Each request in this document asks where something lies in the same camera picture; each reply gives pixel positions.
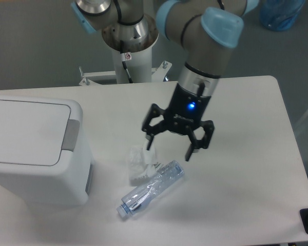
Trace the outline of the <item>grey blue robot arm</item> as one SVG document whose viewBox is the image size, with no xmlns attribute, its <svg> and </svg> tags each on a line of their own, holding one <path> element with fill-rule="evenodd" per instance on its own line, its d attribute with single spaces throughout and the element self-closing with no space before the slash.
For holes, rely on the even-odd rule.
<svg viewBox="0 0 308 246">
<path fill-rule="evenodd" d="M 152 104 L 142 130 L 149 142 L 165 131 L 188 136 L 185 155 L 207 149 L 214 123 L 202 116 L 242 33 L 243 16 L 258 1 L 154 1 L 156 16 L 143 1 L 73 1 L 71 7 L 88 33 L 101 32 L 111 49 L 117 82 L 148 82 L 151 49 L 159 36 L 175 42 L 188 56 L 166 109 Z"/>
</svg>

